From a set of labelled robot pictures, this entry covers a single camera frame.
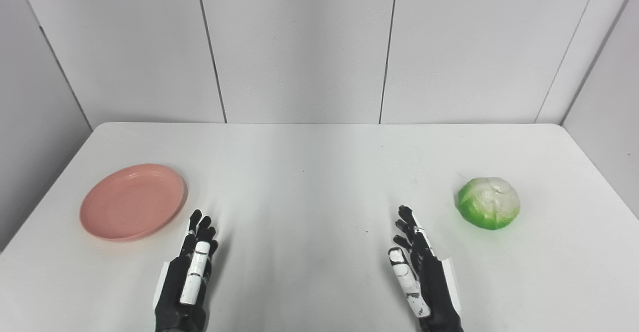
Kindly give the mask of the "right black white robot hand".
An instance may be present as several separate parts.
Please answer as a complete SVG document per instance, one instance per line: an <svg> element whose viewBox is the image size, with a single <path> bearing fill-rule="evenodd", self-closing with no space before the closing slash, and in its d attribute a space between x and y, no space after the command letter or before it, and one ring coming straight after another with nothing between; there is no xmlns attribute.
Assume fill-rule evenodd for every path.
<svg viewBox="0 0 639 332"><path fill-rule="evenodd" d="M422 332L461 332L461 303L451 261L441 260L411 208L401 205L388 250L393 273Z"/></svg>

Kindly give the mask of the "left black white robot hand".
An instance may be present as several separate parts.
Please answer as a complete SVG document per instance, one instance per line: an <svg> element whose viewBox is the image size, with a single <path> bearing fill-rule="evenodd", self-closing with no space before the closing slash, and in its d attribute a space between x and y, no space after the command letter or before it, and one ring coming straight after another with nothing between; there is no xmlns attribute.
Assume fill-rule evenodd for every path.
<svg viewBox="0 0 639 332"><path fill-rule="evenodd" d="M203 332L206 285L219 243L210 216L196 209L178 256L164 262L154 295L156 332Z"/></svg>

